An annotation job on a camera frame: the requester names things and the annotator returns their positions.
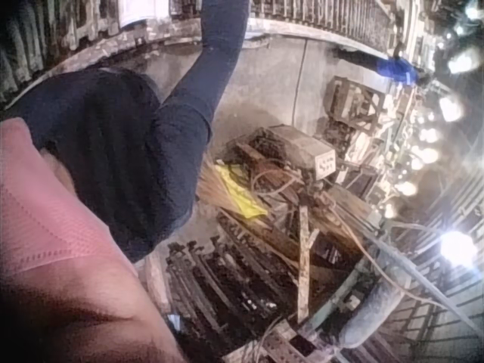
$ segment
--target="pipe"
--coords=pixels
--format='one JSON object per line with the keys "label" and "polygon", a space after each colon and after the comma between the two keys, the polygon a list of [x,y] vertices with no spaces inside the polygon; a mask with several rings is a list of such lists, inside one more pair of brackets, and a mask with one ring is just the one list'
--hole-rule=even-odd
{"label": "pipe", "polygon": [[[390,265],[386,273],[398,285],[405,289],[410,287],[410,276],[397,265]],[[401,290],[381,278],[356,314],[340,331],[338,346],[353,349],[364,343],[396,309],[403,296]]]}

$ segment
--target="metal rack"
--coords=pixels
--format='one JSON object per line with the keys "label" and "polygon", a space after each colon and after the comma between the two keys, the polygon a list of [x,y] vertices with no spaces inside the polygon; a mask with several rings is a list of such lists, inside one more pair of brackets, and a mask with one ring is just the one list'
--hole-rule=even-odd
{"label": "metal rack", "polygon": [[[200,0],[172,0],[171,19],[119,28],[117,0],[24,0],[2,24],[0,105],[57,73],[80,70],[140,45],[200,37]],[[385,52],[389,18],[376,0],[253,0],[250,31],[310,39],[335,34]]]}

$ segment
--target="bright light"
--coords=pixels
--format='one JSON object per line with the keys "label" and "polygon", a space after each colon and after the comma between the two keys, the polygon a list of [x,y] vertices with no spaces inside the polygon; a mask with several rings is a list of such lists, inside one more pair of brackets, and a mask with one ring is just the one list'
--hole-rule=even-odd
{"label": "bright light", "polygon": [[477,247],[472,238],[458,231],[448,232],[440,237],[440,253],[452,265],[472,267],[472,259],[477,254]]}
{"label": "bright light", "polygon": [[395,217],[396,217],[395,207],[392,204],[388,203],[387,205],[385,205],[385,218],[392,219]]}
{"label": "bright light", "polygon": [[440,109],[445,121],[448,123],[457,121],[464,115],[461,102],[456,96],[449,95],[439,100]]}
{"label": "bright light", "polygon": [[417,187],[415,186],[415,184],[410,183],[409,181],[404,181],[401,184],[397,184],[395,188],[397,191],[399,191],[403,195],[406,195],[407,197],[410,197],[411,195],[415,195],[417,193]]}
{"label": "bright light", "polygon": [[411,168],[413,170],[422,170],[423,167],[424,163],[422,163],[420,159],[415,158],[411,161]]}
{"label": "bright light", "polygon": [[457,33],[458,36],[461,36],[462,34],[464,34],[464,28],[459,25],[455,28],[455,32]]}
{"label": "bright light", "polygon": [[422,159],[423,163],[431,164],[439,159],[439,152],[428,147],[427,149],[423,149],[418,156]]}
{"label": "bright light", "polygon": [[478,20],[483,16],[483,11],[476,8],[476,5],[474,4],[466,8],[466,15],[471,20]]}
{"label": "bright light", "polygon": [[423,129],[420,131],[420,140],[426,141],[429,144],[433,144],[437,140],[439,140],[439,135],[437,134],[437,130],[435,129]]}
{"label": "bright light", "polygon": [[460,54],[456,54],[448,62],[448,68],[451,73],[462,73],[475,70],[482,63],[482,56],[477,47],[469,47]]}

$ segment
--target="broom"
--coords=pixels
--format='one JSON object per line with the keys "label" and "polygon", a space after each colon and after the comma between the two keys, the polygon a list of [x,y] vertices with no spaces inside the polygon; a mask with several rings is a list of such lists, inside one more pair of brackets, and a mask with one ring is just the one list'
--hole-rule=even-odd
{"label": "broom", "polygon": [[228,193],[227,187],[215,168],[212,158],[204,154],[197,184],[197,196],[205,203],[240,213],[240,209]]}

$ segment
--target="sleeve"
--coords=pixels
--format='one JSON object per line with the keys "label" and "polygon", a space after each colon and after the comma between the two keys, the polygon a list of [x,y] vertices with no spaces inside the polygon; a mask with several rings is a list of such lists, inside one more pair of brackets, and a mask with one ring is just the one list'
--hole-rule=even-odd
{"label": "sleeve", "polygon": [[164,225],[178,227],[191,212],[210,124],[237,63],[248,14],[248,0],[203,1],[202,53],[155,115],[149,147],[166,194]]}

